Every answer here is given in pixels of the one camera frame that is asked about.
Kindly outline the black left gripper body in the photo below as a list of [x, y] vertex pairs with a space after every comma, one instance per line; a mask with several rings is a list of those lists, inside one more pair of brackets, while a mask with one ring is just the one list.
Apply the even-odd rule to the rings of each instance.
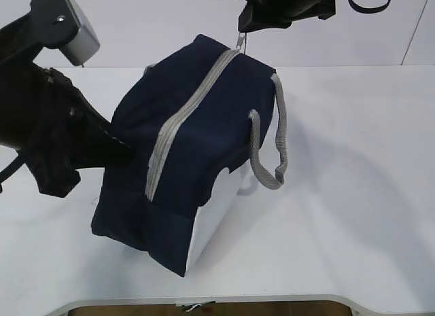
[[48, 84], [33, 61], [44, 48], [60, 50], [76, 33], [66, 0], [31, 0], [28, 13], [1, 28], [1, 144], [18, 152], [1, 171], [2, 180], [25, 163], [32, 146]]

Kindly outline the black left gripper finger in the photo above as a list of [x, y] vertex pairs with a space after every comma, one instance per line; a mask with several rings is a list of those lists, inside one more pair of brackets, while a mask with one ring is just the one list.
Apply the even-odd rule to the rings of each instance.
[[69, 140], [67, 156], [75, 169], [120, 166], [130, 162], [134, 149], [125, 143], [72, 81], [51, 68], [50, 77], [60, 103], [66, 106], [65, 137]]
[[76, 170], [30, 169], [35, 178], [39, 193], [54, 197], [66, 197], [80, 182], [80, 174]]

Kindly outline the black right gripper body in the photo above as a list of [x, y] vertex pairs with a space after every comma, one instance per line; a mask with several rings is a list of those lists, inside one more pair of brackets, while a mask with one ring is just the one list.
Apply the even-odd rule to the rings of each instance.
[[335, 0], [245, 0], [280, 20], [327, 20], [336, 13]]

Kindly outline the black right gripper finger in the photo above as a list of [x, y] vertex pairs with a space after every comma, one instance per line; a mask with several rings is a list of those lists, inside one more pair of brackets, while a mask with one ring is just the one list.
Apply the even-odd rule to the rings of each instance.
[[252, 3], [246, 3], [238, 20], [240, 33], [253, 33], [263, 29], [286, 29], [292, 25], [289, 20], [280, 20]]

